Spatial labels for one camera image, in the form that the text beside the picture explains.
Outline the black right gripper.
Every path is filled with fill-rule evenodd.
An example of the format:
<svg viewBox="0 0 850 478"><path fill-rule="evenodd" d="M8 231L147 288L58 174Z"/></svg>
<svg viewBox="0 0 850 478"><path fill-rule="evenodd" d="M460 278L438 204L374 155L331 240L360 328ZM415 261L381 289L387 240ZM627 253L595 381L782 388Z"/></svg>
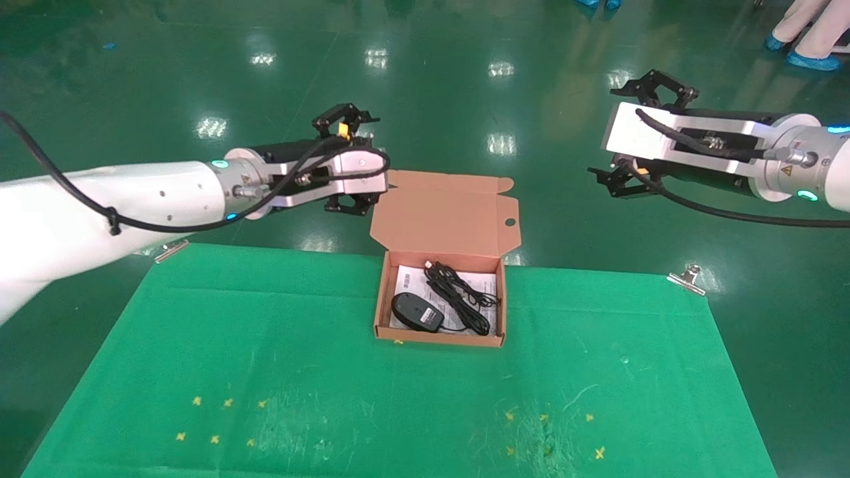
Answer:
<svg viewBox="0 0 850 478"><path fill-rule="evenodd" d="M658 88L665 88L676 95L673 102L662 102ZM685 109L693 100L698 99L699 91L687 86L668 73L660 70L650 70L641 78L629 79L621 88L611 88L610 93L625 98L636 99L642 106L677 111ZM608 169L587 167L587 173L595 176L599 185L605 187L613 199L638 199L656 195L650 187L638 181L629 186L635 175L625 166L625 159L614 159ZM714 188L726 193L743 196L755 196L747 177L732 175L722 171L702 169L691 165L640 165L639 170L646 170L653 179L660 181L671 177L677 181L696 183L704 187Z"/></svg>

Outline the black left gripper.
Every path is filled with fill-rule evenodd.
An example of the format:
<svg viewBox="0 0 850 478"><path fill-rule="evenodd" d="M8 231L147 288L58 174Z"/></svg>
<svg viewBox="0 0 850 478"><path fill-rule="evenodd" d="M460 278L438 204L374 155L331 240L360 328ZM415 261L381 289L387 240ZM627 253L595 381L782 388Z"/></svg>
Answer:
<svg viewBox="0 0 850 478"><path fill-rule="evenodd" d="M352 140L363 124L380 122L370 112L352 103L340 103L313 118L312 126L319 138L249 148L251 170L280 170L282 164L307 157L301 170L375 170L376 155L350 151ZM328 197L325 212L362 217L377 203L377 193L336 194Z"/></svg>

